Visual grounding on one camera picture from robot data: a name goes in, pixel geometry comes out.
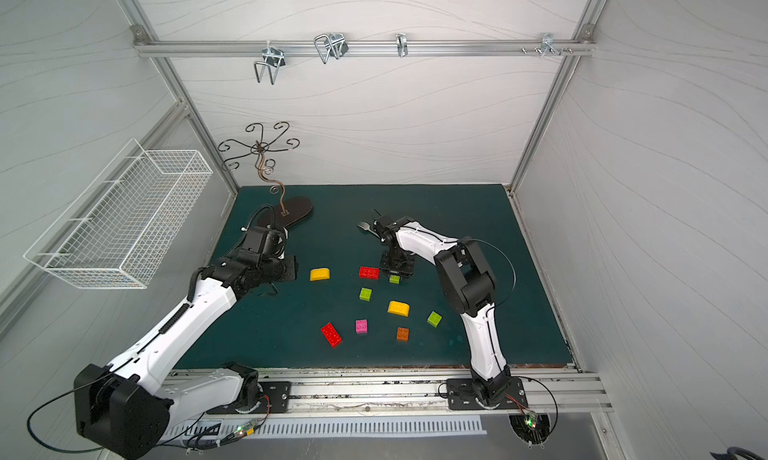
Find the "small red brick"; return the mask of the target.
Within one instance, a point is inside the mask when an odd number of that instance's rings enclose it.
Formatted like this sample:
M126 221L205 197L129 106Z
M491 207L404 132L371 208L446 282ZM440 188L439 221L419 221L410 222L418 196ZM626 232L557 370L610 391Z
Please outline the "small red brick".
M366 280L378 280L380 278L381 270L375 267L361 266L359 268L358 276L361 279Z

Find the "yellow curved brick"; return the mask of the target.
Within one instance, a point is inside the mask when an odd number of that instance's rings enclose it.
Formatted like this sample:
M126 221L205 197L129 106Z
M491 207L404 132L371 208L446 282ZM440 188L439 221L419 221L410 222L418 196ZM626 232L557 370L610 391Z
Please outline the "yellow curved brick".
M410 313L410 306L404 302L390 301L387 312L392 315L408 317Z
M315 268L310 271L310 281L316 282L316 281L325 281L329 280L331 277L331 272L329 268Z

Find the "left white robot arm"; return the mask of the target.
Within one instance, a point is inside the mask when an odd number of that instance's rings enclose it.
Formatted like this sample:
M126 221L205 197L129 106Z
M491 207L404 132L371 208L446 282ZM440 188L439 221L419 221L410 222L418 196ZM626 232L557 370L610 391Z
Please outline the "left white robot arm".
M249 226L223 257L197 269L186 296L163 320L105 366L90 364L74 381L77 433L125 459L139 459L171 427L223 406L250 413L262 405L255 369L230 362L177 387L163 383L202 334L251 290L292 281L284 228Z

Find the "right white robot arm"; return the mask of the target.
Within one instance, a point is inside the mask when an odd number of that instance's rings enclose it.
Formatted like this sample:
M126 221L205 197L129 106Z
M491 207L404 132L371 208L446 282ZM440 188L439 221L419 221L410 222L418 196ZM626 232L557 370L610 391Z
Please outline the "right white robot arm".
M409 276L415 256L435 267L441 290L465 328L476 402L486 409L498 407L512 385L512 374L495 322L498 282L479 242L439 234L410 217L394 220L383 215L374 221L373 232L387 248L383 270Z

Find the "silver metal spoon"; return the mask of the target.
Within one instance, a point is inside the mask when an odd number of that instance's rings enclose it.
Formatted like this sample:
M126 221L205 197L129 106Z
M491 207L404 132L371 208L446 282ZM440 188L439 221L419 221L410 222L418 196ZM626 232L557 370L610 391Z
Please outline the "silver metal spoon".
M374 228L367 222L359 222L357 224L357 227L364 232L370 233L374 235L375 237L379 238L379 234L374 230Z

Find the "pink brick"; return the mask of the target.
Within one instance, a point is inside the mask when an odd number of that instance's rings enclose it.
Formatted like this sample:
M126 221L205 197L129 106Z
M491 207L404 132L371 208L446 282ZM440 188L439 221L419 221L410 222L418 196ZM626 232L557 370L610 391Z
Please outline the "pink brick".
M358 335L363 335L368 332L368 322L366 319L360 319L355 321L355 332Z

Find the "green table mat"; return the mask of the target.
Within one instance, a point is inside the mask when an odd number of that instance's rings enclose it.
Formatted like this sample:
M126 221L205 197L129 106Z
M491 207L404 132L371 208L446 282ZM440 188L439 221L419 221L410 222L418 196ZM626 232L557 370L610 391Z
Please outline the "green table mat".
M289 231L296 280L254 290L221 316L179 361L182 369L217 368L229 362L250 367L446 367L466 366L470 351L459 315L446 301L434 267L417 260L399 284L368 281L359 268L379 264L383 246L357 224L376 214L409 216L449 237L469 236L497 278L496 325L502 352L513 365L564 365L572 356L503 187L499 185L292 186L312 213ZM310 281L310 271L331 277ZM359 299L365 287L369 302ZM407 303L408 317L387 312L390 301ZM437 328L427 323L442 316ZM355 321L366 319L358 335ZM331 322L342 343L331 348L321 328ZM398 327L409 340L396 339Z

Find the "long red brick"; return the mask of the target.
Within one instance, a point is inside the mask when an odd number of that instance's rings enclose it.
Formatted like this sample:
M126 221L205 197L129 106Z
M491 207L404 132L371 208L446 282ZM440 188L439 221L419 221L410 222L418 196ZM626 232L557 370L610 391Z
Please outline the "long red brick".
M322 335L328 342L331 348L336 348L342 343L342 337L336 330L335 326L328 322L321 328Z

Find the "metal hook clamp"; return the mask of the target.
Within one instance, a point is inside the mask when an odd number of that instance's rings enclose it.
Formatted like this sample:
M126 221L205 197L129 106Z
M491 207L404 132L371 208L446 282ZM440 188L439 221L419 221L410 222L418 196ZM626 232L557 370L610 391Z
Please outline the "metal hook clamp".
M253 64L257 82L261 83L268 80L271 85L274 85L280 69L285 65L285 53L280 49L268 46L262 51L262 59Z
M339 60L349 51L349 45L342 33L330 32L317 35L313 39L313 45L323 64L327 64L331 58Z

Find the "small metal clip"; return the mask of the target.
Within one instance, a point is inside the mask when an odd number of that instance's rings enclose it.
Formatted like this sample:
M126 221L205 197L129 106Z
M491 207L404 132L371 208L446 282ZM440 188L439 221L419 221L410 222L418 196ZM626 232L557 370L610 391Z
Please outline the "small metal clip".
M397 54L400 58L408 55L408 41L404 33L398 33L395 37Z

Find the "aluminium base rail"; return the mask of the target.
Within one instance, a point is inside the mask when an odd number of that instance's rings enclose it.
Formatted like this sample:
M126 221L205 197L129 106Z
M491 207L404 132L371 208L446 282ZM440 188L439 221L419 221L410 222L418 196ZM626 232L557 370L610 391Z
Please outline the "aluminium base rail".
M596 373L575 368L513 369L530 407L538 413L611 413L612 402ZM261 368L259 377L291 384L292 417L451 415L445 394L456 368Z

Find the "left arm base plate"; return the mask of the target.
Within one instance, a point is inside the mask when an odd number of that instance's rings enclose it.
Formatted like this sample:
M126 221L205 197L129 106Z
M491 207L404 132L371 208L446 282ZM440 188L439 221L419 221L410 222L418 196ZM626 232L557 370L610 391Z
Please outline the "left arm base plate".
M233 402L206 411L208 415L283 414L288 411L292 383L288 381L260 381L253 401L245 404Z

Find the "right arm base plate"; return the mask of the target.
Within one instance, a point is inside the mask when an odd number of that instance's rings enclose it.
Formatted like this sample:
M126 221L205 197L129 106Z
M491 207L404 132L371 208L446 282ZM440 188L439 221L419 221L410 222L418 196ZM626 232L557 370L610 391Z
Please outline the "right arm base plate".
M519 377L506 381L506 388L495 400L483 403L477 397L470 378L450 378L438 388L438 393L447 401L451 411L527 410L529 407L526 391Z

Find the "aluminium crossbar rail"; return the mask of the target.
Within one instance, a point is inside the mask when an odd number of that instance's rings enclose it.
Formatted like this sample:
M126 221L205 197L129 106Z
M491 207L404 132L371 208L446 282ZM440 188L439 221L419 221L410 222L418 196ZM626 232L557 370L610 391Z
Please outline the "aluminium crossbar rail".
M521 47L537 45L534 40L414 40L408 41L406 57L512 57L523 55ZM594 42L568 41L570 56L588 56L597 48ZM400 58L394 38L385 40L347 40L346 58ZM313 40L273 41L156 41L136 44L138 55L146 58L257 58L268 46L282 50L285 57L318 58Z

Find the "metal bracket right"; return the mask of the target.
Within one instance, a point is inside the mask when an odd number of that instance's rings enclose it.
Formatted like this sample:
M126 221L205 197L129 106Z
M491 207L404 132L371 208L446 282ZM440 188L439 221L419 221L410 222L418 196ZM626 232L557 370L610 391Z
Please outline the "metal bracket right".
M521 47L520 52L523 55L537 55L539 57L570 56L573 54L573 48L568 41L555 39L551 33L546 33L537 45Z

